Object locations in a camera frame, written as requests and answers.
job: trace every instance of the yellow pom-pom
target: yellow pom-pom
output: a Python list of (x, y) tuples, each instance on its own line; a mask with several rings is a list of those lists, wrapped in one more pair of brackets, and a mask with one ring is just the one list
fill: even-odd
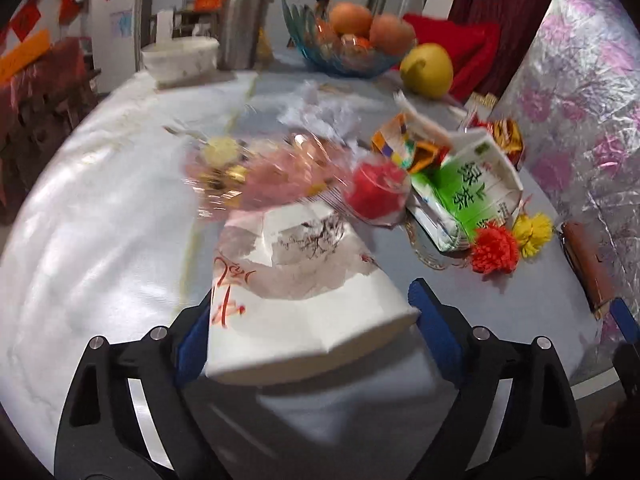
[(553, 235), (551, 219), (544, 213), (537, 213), (533, 218), (524, 213), (518, 216), (513, 229), (513, 237), (523, 258), (535, 256)]

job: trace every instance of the maroon curtain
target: maroon curtain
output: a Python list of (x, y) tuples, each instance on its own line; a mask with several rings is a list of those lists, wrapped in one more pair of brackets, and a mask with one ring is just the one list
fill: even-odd
[(516, 73), (551, 0), (453, 0), (449, 19), (456, 23), (500, 25), (500, 45), (489, 75), (476, 91), (500, 97)]

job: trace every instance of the round table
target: round table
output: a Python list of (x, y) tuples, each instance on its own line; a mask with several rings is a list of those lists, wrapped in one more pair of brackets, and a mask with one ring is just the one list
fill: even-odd
[[(260, 75), (219, 73), (199, 86), (156, 91), (140, 72), (82, 122), (40, 177), (0, 267), (0, 401), (49, 470), (67, 389), (88, 340), (138, 339), (169, 325), (210, 288), (221, 226), (197, 217), (196, 197), (182, 180), (189, 137), (166, 127), (207, 137), (229, 128), (242, 136), (281, 133), (276, 116), (306, 79), (350, 92), (345, 99), (362, 117), (363, 139), (397, 113), (395, 75), (331, 80), (281, 60)], [(459, 120), (446, 105), (416, 104), (455, 129)], [(527, 171), (520, 176), (532, 196), (527, 209), (555, 217)], [(569, 376), (595, 342), (598, 324), (555, 239), (512, 276), (485, 279), (470, 268), (425, 266), (400, 226), (355, 227), (399, 290), (424, 277), (472, 326), (519, 342), (548, 336)], [(169, 465), (140, 384), (132, 381), (131, 389), (150, 453)], [(472, 463), (488, 457), (508, 393), (502, 381)], [(357, 362), (300, 383), (250, 388), (200, 378), (184, 394), (236, 480), (403, 480), (456, 392), (419, 333), (409, 330)]]

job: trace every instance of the brown leather case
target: brown leather case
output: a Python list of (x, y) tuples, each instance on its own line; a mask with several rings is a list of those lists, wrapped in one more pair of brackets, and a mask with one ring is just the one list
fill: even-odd
[(583, 224), (565, 222), (561, 228), (567, 258), (584, 287), (593, 315), (600, 319), (609, 311), (609, 302), (616, 297), (607, 269)]

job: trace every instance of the blue glass bowl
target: blue glass bowl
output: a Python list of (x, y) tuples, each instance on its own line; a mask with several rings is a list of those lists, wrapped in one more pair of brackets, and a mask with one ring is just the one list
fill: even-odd
[(282, 0), (282, 13), (287, 30), (298, 50), (309, 63), (327, 74), (369, 79), (399, 64), (405, 56), (387, 56), (374, 48), (358, 54), (357, 57), (326, 48), (321, 50), (316, 17), (311, 7), (289, 7), (287, 0)]

